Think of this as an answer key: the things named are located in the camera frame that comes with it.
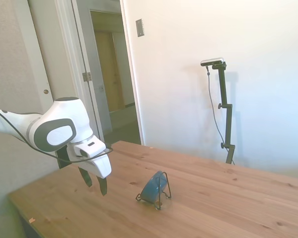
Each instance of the blue object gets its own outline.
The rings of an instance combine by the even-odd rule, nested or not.
[[[169,193],[170,193],[169,196],[164,192],[164,189],[167,186],[167,184],[169,187]],[[160,196],[162,193],[164,193],[167,198],[171,198],[168,176],[166,172],[158,171],[152,176],[149,182],[145,185],[142,192],[137,195],[136,200],[137,201],[144,200],[146,202],[153,203],[155,207],[158,210],[160,210],[161,208]]]

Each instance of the table surface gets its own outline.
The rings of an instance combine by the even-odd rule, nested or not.
[[[298,179],[127,142],[113,145],[102,196],[70,165],[9,195],[47,238],[298,238]],[[162,210],[137,202],[166,171]]]

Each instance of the light switch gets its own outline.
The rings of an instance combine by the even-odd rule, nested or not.
[[[136,21],[136,27],[137,27],[138,37],[144,36],[145,33],[144,33],[144,25],[143,25],[143,20],[142,19],[139,19],[139,20]]]

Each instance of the wire stand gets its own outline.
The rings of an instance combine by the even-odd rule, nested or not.
[[[168,188],[169,188],[169,194],[170,194],[170,195],[166,194],[164,191],[163,191],[162,193],[164,193],[164,195],[165,195],[167,198],[171,198],[171,190],[170,190],[170,185],[169,185],[168,175],[167,175],[166,172],[163,172],[162,174],[165,174],[165,177],[166,177],[166,179],[167,179],[167,185],[168,185]],[[140,202],[141,200],[146,201],[146,202],[148,202],[148,203],[153,204],[157,210],[161,210],[160,177],[161,177],[161,176],[159,176],[159,179],[158,179],[158,194],[159,194],[158,205],[159,205],[159,206],[157,206],[157,202],[156,202],[156,201],[155,201],[155,202],[151,202],[151,201],[147,201],[147,200],[145,200],[145,199],[142,199],[140,193],[139,193],[139,194],[137,195],[137,197],[136,197],[136,200],[137,200],[138,202]]]

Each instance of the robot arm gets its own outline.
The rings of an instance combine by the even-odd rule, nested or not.
[[[108,156],[101,156],[106,146],[93,135],[86,109],[80,99],[74,97],[57,99],[43,115],[16,114],[3,110],[0,110],[0,114],[13,124],[34,148],[53,152],[68,144],[70,151],[75,154],[73,159],[77,162],[100,155],[79,163],[81,168],[100,178],[106,178],[111,173]],[[25,142],[1,116],[0,132]]]

